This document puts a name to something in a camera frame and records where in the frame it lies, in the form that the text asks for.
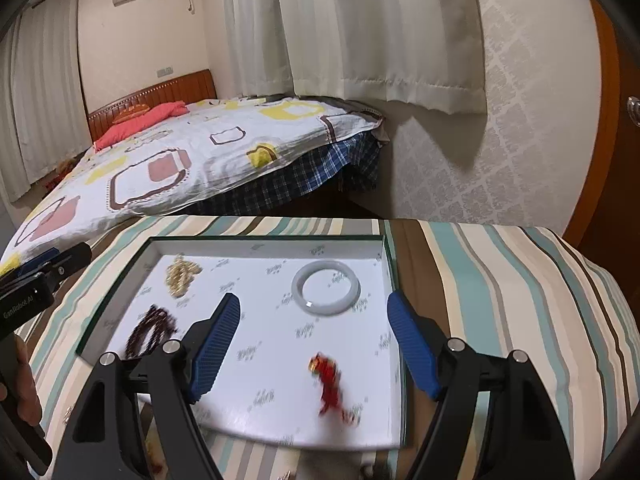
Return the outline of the person's left hand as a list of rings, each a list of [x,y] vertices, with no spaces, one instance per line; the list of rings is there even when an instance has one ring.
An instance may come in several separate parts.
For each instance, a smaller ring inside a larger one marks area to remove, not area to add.
[[[32,368],[29,365],[29,355],[24,340],[15,334],[14,342],[17,370],[14,380],[17,398],[17,413],[30,426],[38,426],[41,422],[42,407],[38,398]]]

